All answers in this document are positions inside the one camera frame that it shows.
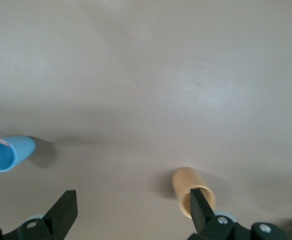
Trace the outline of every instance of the cup rim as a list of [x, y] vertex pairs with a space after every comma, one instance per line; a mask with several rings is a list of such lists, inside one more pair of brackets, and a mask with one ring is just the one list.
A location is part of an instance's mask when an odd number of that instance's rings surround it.
[[1, 173], [3, 173], [3, 172], [7, 172], [7, 171], [9, 171], [9, 170], [12, 170], [13, 168], [14, 168], [14, 166], [15, 166], [15, 164], [16, 164], [16, 156], [17, 156], [17, 154], [16, 154], [16, 150], [15, 150], [15, 148], [11, 145], [11, 144], [9, 144], [9, 147], [11, 148], [11, 150], [12, 150], [12, 154], [13, 154], [13, 157], [12, 157], [12, 161], [11, 161], [11, 164], [9, 165], [9, 167], [7, 167], [7, 168], [5, 168], [5, 169], [0, 169], [0, 172]]
[[180, 210], [181, 212], [188, 218], [192, 218], [191, 217], [191, 213], [185, 208], [185, 200], [186, 200], [186, 197], [190, 195], [190, 191], [191, 189], [203, 189], [206, 191], [206, 193], [208, 193], [208, 199], [206, 198], [208, 204], [210, 205], [211, 209], [214, 210], [216, 208], [216, 196], [214, 194], [214, 192], [206, 187], [206, 186], [203, 186], [203, 185], [192, 185], [192, 186], [189, 186], [187, 189], [185, 189], [180, 197], [179, 197], [179, 207], [180, 207]]

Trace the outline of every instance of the bolt head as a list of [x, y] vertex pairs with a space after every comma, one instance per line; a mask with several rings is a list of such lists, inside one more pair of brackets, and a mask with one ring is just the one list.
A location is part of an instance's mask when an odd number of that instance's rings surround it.
[[228, 224], [228, 220], [224, 216], [218, 217], [217, 220], [220, 224]]
[[260, 224], [259, 225], [259, 228], [264, 233], [267, 233], [267, 234], [271, 233], [271, 228], [268, 225], [266, 225], [266, 224]]

